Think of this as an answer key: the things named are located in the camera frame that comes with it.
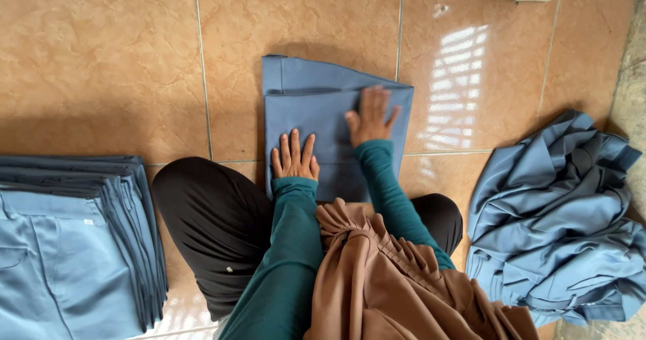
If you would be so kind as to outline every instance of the tiled floor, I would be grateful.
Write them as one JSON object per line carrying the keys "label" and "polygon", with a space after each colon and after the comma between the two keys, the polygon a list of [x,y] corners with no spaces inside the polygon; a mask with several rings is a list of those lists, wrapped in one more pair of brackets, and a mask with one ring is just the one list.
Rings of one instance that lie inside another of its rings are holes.
{"label": "tiled floor", "polygon": [[[260,57],[416,87],[400,182],[466,218],[489,152],[565,107],[604,124],[633,0],[0,0],[0,153],[211,157],[260,181]],[[146,336],[215,324],[160,222],[171,291]],[[467,240],[454,254],[464,267]],[[544,338],[552,328],[541,329]]]}

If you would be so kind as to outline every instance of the sleeve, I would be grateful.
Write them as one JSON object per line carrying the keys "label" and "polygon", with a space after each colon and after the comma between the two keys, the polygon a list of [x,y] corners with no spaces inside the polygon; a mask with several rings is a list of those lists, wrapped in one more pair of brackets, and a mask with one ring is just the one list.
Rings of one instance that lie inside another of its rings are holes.
{"label": "sleeve", "polygon": [[271,247],[249,281],[221,339],[302,339],[310,328],[314,281],[323,261],[315,202],[318,183],[274,179]]}
{"label": "sleeve", "polygon": [[359,145],[355,155],[366,177],[375,212],[382,214],[388,232],[413,244],[430,245],[440,270],[456,269],[448,254],[428,233],[413,203],[399,186],[393,172],[393,143],[370,140]]}

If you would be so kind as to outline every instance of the person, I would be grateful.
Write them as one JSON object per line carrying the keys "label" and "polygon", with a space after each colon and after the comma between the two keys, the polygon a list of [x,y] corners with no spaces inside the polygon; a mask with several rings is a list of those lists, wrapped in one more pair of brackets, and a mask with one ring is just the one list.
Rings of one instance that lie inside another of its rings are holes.
{"label": "person", "polygon": [[[409,200],[393,173],[389,92],[365,88],[346,121],[375,212],[395,238],[430,245],[440,269],[462,239],[462,216],[434,193]],[[152,195],[171,238],[195,274],[212,320],[228,318],[221,339],[302,339],[324,253],[315,202],[315,136],[301,152],[299,132],[280,137],[271,161],[275,201],[235,170],[182,158],[153,180]]]}

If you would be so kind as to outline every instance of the crumpled blue fabric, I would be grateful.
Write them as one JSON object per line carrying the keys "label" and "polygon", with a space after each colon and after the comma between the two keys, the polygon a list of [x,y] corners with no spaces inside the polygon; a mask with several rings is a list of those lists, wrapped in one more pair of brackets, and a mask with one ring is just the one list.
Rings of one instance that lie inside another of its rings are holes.
{"label": "crumpled blue fabric", "polygon": [[310,133],[316,134],[314,156],[320,165],[317,200],[370,202],[366,179],[350,144],[344,114],[358,109],[360,91],[381,84],[391,91],[386,117],[401,105],[391,139],[393,170],[399,176],[404,154],[413,87],[336,64],[314,62],[284,55],[262,57],[262,95],[265,113],[265,187],[271,193],[271,149],[280,148],[279,138],[293,128],[300,132],[301,147]]}
{"label": "crumpled blue fabric", "polygon": [[628,320],[646,301],[646,231],[623,216],[640,155],[575,110],[494,150],[469,207],[467,274],[537,326]]}
{"label": "crumpled blue fabric", "polygon": [[0,338],[115,339],[168,284],[139,156],[0,156]]}

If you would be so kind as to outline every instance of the brown hijab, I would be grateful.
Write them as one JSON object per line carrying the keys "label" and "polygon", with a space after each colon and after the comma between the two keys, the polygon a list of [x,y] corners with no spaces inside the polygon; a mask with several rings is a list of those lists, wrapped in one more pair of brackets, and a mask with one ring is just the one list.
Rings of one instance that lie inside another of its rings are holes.
{"label": "brown hijab", "polygon": [[538,339],[529,310],[490,303],[433,249],[389,235],[380,214],[339,198],[317,208],[323,248],[305,340]]}

